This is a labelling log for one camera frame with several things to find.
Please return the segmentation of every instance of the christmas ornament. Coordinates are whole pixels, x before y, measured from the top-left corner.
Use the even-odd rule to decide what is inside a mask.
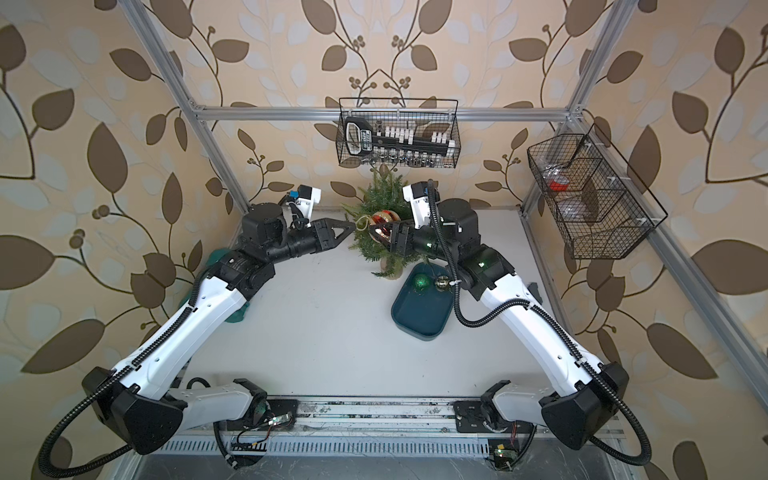
[[[435,288],[441,292],[445,292],[451,288],[451,280],[445,275],[441,275],[435,279]]]

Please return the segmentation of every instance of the aluminum frame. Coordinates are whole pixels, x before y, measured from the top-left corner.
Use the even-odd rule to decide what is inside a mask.
[[[165,80],[165,84],[168,86],[168,90],[170,90],[170,95],[179,106],[184,118],[187,119],[192,133],[202,143],[211,165],[232,195],[233,203],[241,213],[246,213],[249,205],[247,197],[243,189],[240,188],[240,183],[235,178],[234,172],[219,148],[219,144],[216,142],[216,138],[214,138],[214,133],[208,128],[205,121],[197,117],[197,113],[193,109],[192,95],[187,90],[184,79],[176,69],[176,65],[171,59],[170,54],[166,51],[159,34],[154,29],[147,11],[144,9],[144,4],[141,3],[141,0],[119,0],[119,3],[125,17],[128,19],[128,23],[136,31],[136,35],[147,49],[147,53],[152,58],[161,77]]]
[[[424,111],[421,108],[377,108],[377,111]],[[194,109],[200,120],[338,121],[338,108],[204,107]],[[565,108],[459,108],[459,121],[557,121],[569,119]]]
[[[200,107],[195,105],[192,97],[184,84],[183,78],[178,74],[170,55],[154,30],[147,16],[141,0],[119,0],[123,11],[137,36],[144,44],[152,57],[161,76],[165,79],[171,95],[178,104],[193,133],[200,140],[214,168],[233,196],[234,203],[241,212],[248,208],[247,197],[240,188],[240,184],[230,169],[222,150],[219,148],[213,132],[204,123],[208,120],[261,120],[261,121],[333,121],[339,117],[339,111],[335,108],[218,108]],[[579,83],[574,90],[567,108],[463,108],[457,113],[462,121],[557,121],[561,122],[560,129],[566,127],[574,131],[586,133],[588,126],[581,118],[581,109],[586,104],[594,88],[599,74],[602,72],[611,51],[616,45],[626,28],[632,13],[637,5],[637,0],[616,0],[608,14],[604,29],[585,65]],[[615,162],[613,155],[606,154],[606,158]],[[638,200],[647,205],[642,195],[635,189],[633,194]],[[544,265],[541,253],[538,252],[535,240],[528,225],[527,215],[536,207],[540,192],[534,185],[525,197],[523,203],[523,225],[528,235],[529,243],[534,251],[535,258],[540,263],[540,269]],[[757,397],[760,405],[768,412],[768,357],[757,348],[752,337],[741,326],[730,308],[725,304],[720,295],[696,267],[690,255],[675,240],[666,225],[660,225],[651,235],[648,241],[656,250],[656,253],[664,262],[664,265],[684,291],[689,301],[694,305],[704,322],[718,338],[731,361],[741,372],[747,385]],[[548,282],[546,271],[542,273],[545,288],[554,288]],[[550,293],[551,304],[556,316],[565,322],[566,316],[562,307],[558,308],[556,294]]]

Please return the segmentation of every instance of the dark teal tray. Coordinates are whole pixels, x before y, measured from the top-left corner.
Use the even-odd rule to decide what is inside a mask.
[[[432,279],[432,283],[421,292],[413,287],[413,277],[418,273],[425,273]],[[442,332],[453,307],[451,290],[441,292],[435,287],[435,277],[441,275],[448,276],[448,272],[441,266],[419,263],[411,270],[392,304],[395,324],[424,341],[432,340]]]

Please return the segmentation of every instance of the wire basket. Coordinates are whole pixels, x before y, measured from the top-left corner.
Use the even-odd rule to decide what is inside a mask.
[[[591,133],[561,134],[530,146],[528,165],[571,257],[619,260],[667,211],[629,163],[627,174],[617,174]],[[633,186],[648,192],[663,214],[647,211],[630,192]]]
[[[340,98],[339,165],[456,168],[457,108],[457,100],[438,98]]]

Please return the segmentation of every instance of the green cloth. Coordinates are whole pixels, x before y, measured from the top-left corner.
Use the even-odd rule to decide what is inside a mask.
[[[205,262],[205,266],[211,266],[214,263],[221,260],[221,257],[226,255],[230,249],[228,248],[220,248],[218,250],[214,250],[210,253],[208,260]],[[187,296],[184,297],[184,300],[181,300],[181,303],[179,303],[179,308],[181,308],[182,305],[184,305],[188,300],[190,299],[190,294],[188,293]],[[250,305],[250,302],[245,302],[245,305],[240,307],[239,310],[237,310],[235,313],[229,316],[226,320],[224,320],[227,323],[237,323],[242,322],[243,318],[245,318],[245,311],[248,310],[248,305]]]

